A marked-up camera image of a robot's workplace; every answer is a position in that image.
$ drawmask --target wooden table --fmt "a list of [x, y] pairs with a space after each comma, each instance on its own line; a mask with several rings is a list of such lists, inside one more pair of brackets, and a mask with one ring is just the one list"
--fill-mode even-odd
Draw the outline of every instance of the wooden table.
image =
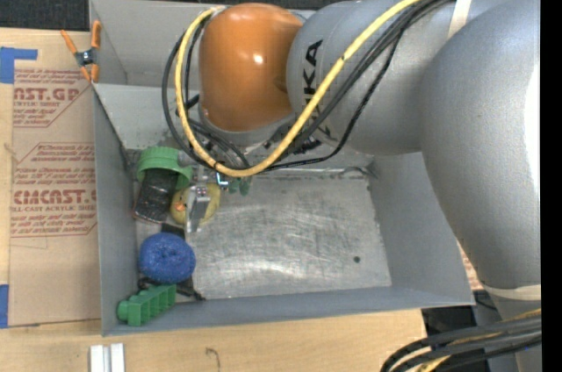
[[[0, 83], [0, 285], [9, 281], [11, 107]], [[0, 370], [86, 371], [89, 348], [125, 343], [126, 371], [378, 371], [425, 336], [420, 311], [238, 325], [103, 338], [100, 321], [0, 330]]]

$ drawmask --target yellow cable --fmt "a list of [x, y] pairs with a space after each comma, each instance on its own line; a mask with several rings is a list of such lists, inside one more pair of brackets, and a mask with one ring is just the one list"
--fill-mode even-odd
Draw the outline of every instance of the yellow cable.
[[417, 3], [421, 0], [403, 0], [399, 3], [395, 4], [389, 10], [385, 11], [382, 15], [380, 15], [377, 19], [375, 19], [345, 50], [343, 55], [335, 62], [334, 66], [328, 71], [326, 77], [314, 93], [314, 96], [305, 107], [303, 112], [300, 114], [299, 118], [292, 126], [291, 130], [285, 135], [281, 143], [276, 147], [276, 149], [268, 156], [265, 160], [261, 161], [257, 165], [247, 168], [247, 169], [231, 169], [228, 168], [216, 160], [214, 160], [211, 155], [209, 155], [206, 150], [198, 143], [197, 138], [195, 137], [193, 131], [190, 128], [187, 113], [184, 108], [184, 97], [182, 92], [182, 70], [183, 70], [183, 63], [184, 63], [184, 54], [185, 49], [187, 47], [188, 40], [190, 39], [193, 32], [195, 32], [196, 28], [201, 24], [203, 19], [212, 15], [215, 11], [219, 9], [209, 9], [207, 11], [202, 12], [188, 27], [185, 35], [182, 39], [180, 44], [178, 54], [177, 54], [177, 63], [176, 63], [176, 74], [175, 74], [175, 86], [176, 86], [176, 99], [177, 99], [177, 109], [179, 112], [179, 117], [182, 121], [182, 127], [184, 128], [185, 135], [187, 139], [190, 141], [191, 145], [193, 146], [193, 150], [197, 153], [197, 155], [203, 159], [211, 168], [221, 172], [222, 174], [230, 175], [231, 177], [248, 177], [250, 175], [259, 174], [260, 172], [264, 171], [266, 168], [271, 166], [273, 162], [275, 162], [279, 156], [285, 151], [285, 149], [291, 144], [291, 142], [295, 139], [295, 137], [299, 134], [302, 127], [305, 125], [306, 121], [310, 118], [310, 115], [313, 113], [314, 109], [320, 102], [320, 100], [328, 91], [329, 86], [332, 84], [334, 79], [342, 70], [345, 62], [364, 44], [364, 42], [370, 38], [370, 36], [375, 33], [384, 23], [386, 23], [389, 19], [394, 17], [399, 12], [406, 9], [408, 6]]

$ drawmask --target black cable bundle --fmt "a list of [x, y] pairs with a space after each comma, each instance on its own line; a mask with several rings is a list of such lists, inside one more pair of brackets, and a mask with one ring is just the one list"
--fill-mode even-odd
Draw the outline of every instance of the black cable bundle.
[[289, 154], [298, 151], [300, 146], [311, 137], [320, 127], [321, 123], [328, 117], [328, 115], [334, 110], [334, 108], [341, 102], [343, 97], [348, 93], [351, 87], [357, 82], [359, 77], [365, 72], [365, 70], [388, 48], [390, 47], [391, 51], [386, 58], [386, 62], [384, 66], [380, 69], [377, 76], [374, 78], [371, 86], [365, 93], [361, 103], [357, 107], [353, 117], [349, 121], [349, 124], [343, 133], [340, 142], [338, 143], [337, 147], [330, 153], [324, 157], [314, 158], [310, 160], [303, 160], [303, 161], [291, 161], [287, 163], [276, 164], [269, 167], [266, 170], [274, 170], [274, 169], [281, 169], [281, 168], [292, 168], [297, 166], [303, 165], [310, 165], [314, 163], [319, 163], [321, 161], [328, 160], [333, 156], [337, 155], [347, 142], [349, 136], [351, 135], [351, 131], [355, 127], [356, 122], [359, 120], [359, 117], [363, 113], [363, 110], [369, 100], [371, 99], [372, 94], [377, 89], [378, 85], [380, 84], [381, 80], [386, 74], [386, 71], [390, 67], [390, 64], [393, 60], [394, 53], [398, 44], [400, 43], [400, 38], [402, 34], [406, 31], [408, 27], [413, 25], [415, 22], [419, 21], [421, 18], [427, 16], [430, 12], [438, 9], [439, 7], [445, 5], [446, 3], [452, 2], [454, 0], [424, 0], [418, 4], [413, 5], [412, 7], [403, 11], [390, 25], [390, 27], [383, 32], [383, 34], [373, 43], [371, 48], [367, 51], [367, 53], [362, 57], [362, 59], [357, 63], [351, 74], [348, 76], [346, 81], [343, 83], [342, 87], [337, 90], [335, 96], [330, 100], [330, 102], [326, 105], [323, 111], [320, 112], [318, 117], [314, 120], [314, 122], [304, 131], [302, 132], [298, 138], [295, 140], [291, 151], [285, 153], [285, 156], [282, 157], [286, 158]]
[[[204, 24], [205, 24], [205, 22], [202, 25], [200, 25], [198, 27], [198, 29], [195, 31], [195, 33], [193, 34], [193, 39], [191, 41], [190, 48], [187, 52], [187, 59], [186, 59], [186, 62], [185, 62], [185, 75], [184, 75], [185, 98], [187, 98], [187, 96], [188, 96], [187, 93], [188, 93], [188, 90], [189, 90], [189, 70], [190, 70], [190, 65], [191, 65], [191, 57], [192, 57], [192, 53], [193, 53], [193, 47], [195, 47], [195, 43], [197, 42], [198, 37], [203, 30]], [[194, 152], [191, 145], [186, 144], [186, 142], [184, 141], [182, 136], [179, 134], [179, 132], [176, 129], [176, 126], [174, 125], [174, 121], [172, 120], [170, 110], [169, 110], [169, 103], [168, 103], [169, 73], [171, 71], [174, 59], [177, 56], [177, 51], [179, 50], [179, 46], [181, 44], [181, 41], [182, 41], [182, 39], [180, 38], [177, 41], [177, 43], [174, 45], [174, 47], [172, 49], [172, 52], [169, 55], [168, 61], [166, 62], [166, 66], [164, 68], [164, 74], [162, 75], [162, 108], [164, 110], [164, 117], [166, 118], [166, 123], [168, 124], [168, 128], [169, 128], [172, 136], [174, 137], [174, 140], [176, 141], [176, 143], [197, 164], [208, 167], [208, 165], [197, 156], [197, 154]], [[198, 96], [190, 99], [188, 102], [184, 103], [184, 105], [185, 105], [186, 108], [191, 108], [197, 102], [198, 102]], [[191, 125], [191, 127], [193, 127], [193, 131], [195, 133], [198, 133], [199, 135], [202, 135], [205, 138], [207, 138], [211, 143], [214, 143], [217, 147], [219, 147], [222, 150], [223, 153], [225, 153], [225, 154], [234, 153], [234, 155], [240, 160], [243, 167], [249, 168], [249, 163], [248, 163], [248, 160], [246, 159], [246, 156], [234, 144], [232, 144], [231, 142], [229, 142], [226, 139], [223, 139], [219, 135], [210, 132], [206, 127], [204, 127], [203, 125], [201, 125], [197, 121], [194, 121], [194, 120], [190, 119], [190, 125]], [[239, 168], [240, 166], [239, 165], [232, 165], [231, 167], [232, 168]]]
[[[542, 343], [541, 327], [539, 309], [519, 318], [491, 325], [439, 333], [400, 348], [385, 361], [380, 372], [406, 372], [422, 364], [426, 365], [426, 368], [422, 369], [424, 372], [444, 372], [504, 354], [520, 352]], [[411, 357], [416, 351], [428, 347], [431, 347], [429, 352]]]
[[[306, 143], [309, 142], [309, 140], [311, 138], [313, 138], [314, 131], [318, 129], [318, 127], [320, 126], [322, 121], [324, 121], [328, 117], [328, 115], [334, 110], [334, 108], [341, 102], [341, 100], [349, 92], [351, 87], [364, 74], [364, 72], [367, 70], [367, 68], [382, 53], [384, 53], [386, 49], [390, 49], [390, 51], [389, 51], [389, 53], [386, 57], [386, 61], [385, 61], [384, 66], [380, 69], [380, 71], [375, 76], [373, 82], [371, 83], [371, 86], [368, 88], [368, 90], [365, 93], [361, 103], [357, 107], [353, 117], [349, 121], [349, 124], [348, 124], [342, 138], [340, 139], [337, 147], [332, 151], [332, 153], [330, 153], [329, 155], [326, 155], [324, 157], [313, 158], [313, 159], [309, 159], [309, 160], [290, 161], [290, 162], [281, 163], [281, 164], [276, 163], [276, 164], [266, 168], [265, 171], [272, 171], [272, 170], [275, 170], [275, 169], [291, 168], [291, 167], [297, 167], [297, 166], [319, 163], [321, 161], [328, 160], [328, 159], [332, 158], [333, 156], [337, 155], [342, 150], [345, 143], [347, 142], [347, 140], [348, 140], [353, 128], [355, 127], [356, 122], [358, 121], [359, 117], [361, 116], [365, 106], [367, 105], [367, 103], [371, 99], [372, 94], [377, 89], [381, 80], [385, 76], [385, 73], [387, 72], [388, 68], [390, 67], [390, 64], [393, 60], [393, 55], [396, 51], [396, 48], [397, 48], [398, 44], [400, 43], [400, 39], [402, 37], [402, 34], [411, 25], [413, 25], [415, 22], [419, 21], [421, 18], [427, 16], [430, 12], [432, 12], [432, 11], [440, 8], [441, 6], [443, 6], [443, 5], [445, 5], [449, 2], [452, 2], [452, 1], [454, 1], [454, 0], [423, 0], [423, 1], [420, 1], [419, 3], [417, 3], [417, 4], [412, 5], [411, 7], [407, 8], [406, 10], [404, 10], [393, 21], [393, 23], [390, 24], [388, 29], [385, 30], [384, 32], [382, 32], [382, 34], [380, 34], [379, 37], [373, 42], [371, 48], [361, 58], [361, 60], [357, 63], [357, 65], [354, 67], [351, 74], [347, 77], [347, 79], [343, 83], [342, 87], [335, 93], [335, 96], [326, 105], [326, 107], [320, 112], [318, 118], [315, 119], [314, 122], [305, 131], [301, 132], [301, 134], [298, 136], [298, 138], [293, 143], [291, 150], [286, 152], [283, 156], [281, 156], [278, 161], [283, 160], [289, 154], [299, 154], [299, 153], [304, 152], [305, 149], [303, 149], [303, 146], [306, 146]], [[191, 70], [191, 52], [193, 50], [193, 47], [195, 46], [195, 43], [198, 40], [198, 36], [201, 33], [202, 27], [203, 27], [203, 25], [201, 25], [196, 30], [196, 32], [194, 33], [194, 35], [191, 39], [191, 42], [190, 42], [189, 51], [187, 53], [187, 59], [186, 59], [185, 69], [184, 69], [184, 89], [185, 89], [184, 94], [186, 96], [187, 96], [187, 92], [188, 92], [188, 85], [187, 84], [189, 83], [189, 76], [190, 76], [190, 70]], [[199, 159], [197, 157], [195, 152], [193, 152], [193, 149], [191, 148], [191, 146], [187, 146], [185, 144], [184, 140], [182, 139], [182, 137], [179, 135], [176, 128], [174, 127], [173, 122], [171, 121], [171, 117], [169, 115], [168, 100], [167, 100], [167, 85], [168, 85], [171, 65], [172, 65], [173, 60], [175, 59], [175, 57], [177, 55], [177, 51], [179, 49], [180, 43], [181, 43], [181, 39], [176, 43], [176, 45], [172, 49], [172, 52], [170, 54], [168, 63], [167, 63], [166, 68], [164, 70], [164, 76], [162, 78], [162, 105], [164, 107], [164, 115], [166, 117], [166, 121], [168, 122], [169, 129], [172, 132], [172, 135], [174, 136], [174, 139], [177, 141], [179, 146], [194, 161], [196, 161], [199, 164], [203, 164], [203, 161], [201, 161], [201, 159]], [[194, 105], [197, 101], [198, 101], [198, 97], [192, 98], [192, 100], [190, 100], [187, 103], [187, 108], [191, 108], [191, 106]], [[248, 160], [232, 143], [226, 141], [225, 139], [222, 139], [218, 135], [215, 135], [215, 134], [209, 132], [201, 124], [196, 123], [195, 121], [193, 121], [193, 127], [194, 127], [195, 132], [197, 132], [199, 134], [203, 134], [209, 140], [214, 141], [217, 144], [217, 146], [219, 146], [223, 150], [223, 152], [234, 152], [236, 154], [236, 156], [238, 157], [238, 159], [241, 160], [243, 165], [246, 168], [249, 168]]]

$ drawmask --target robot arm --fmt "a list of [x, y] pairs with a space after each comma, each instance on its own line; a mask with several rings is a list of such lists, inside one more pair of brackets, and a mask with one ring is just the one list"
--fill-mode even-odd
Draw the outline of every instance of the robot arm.
[[[364, 154], [421, 151], [443, 213], [501, 316], [539, 308], [540, 0], [472, 0], [452, 36], [455, 0], [417, 4], [417, 13], [412, 4], [345, 58], [401, 1], [332, 4], [304, 24], [274, 6], [227, 9], [200, 43], [202, 121], [247, 150], [291, 133], [295, 114], [340, 65], [297, 132]], [[283, 150], [297, 150], [296, 140]], [[540, 370], [540, 348], [518, 363]]]

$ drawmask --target small yellow object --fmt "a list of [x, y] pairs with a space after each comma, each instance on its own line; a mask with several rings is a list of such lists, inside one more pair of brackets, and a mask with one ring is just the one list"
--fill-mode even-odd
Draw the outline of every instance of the small yellow object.
[[[199, 225], [203, 225], [209, 221], [213, 214], [217, 211], [220, 206], [220, 187], [216, 183], [209, 182], [207, 185], [207, 195], [211, 198], [205, 212], [205, 217], [199, 222]], [[176, 191], [172, 197], [172, 203], [169, 206], [169, 213], [171, 217], [179, 225], [185, 224], [185, 212], [187, 210], [187, 200], [190, 195], [190, 188], [185, 188], [184, 190]]]

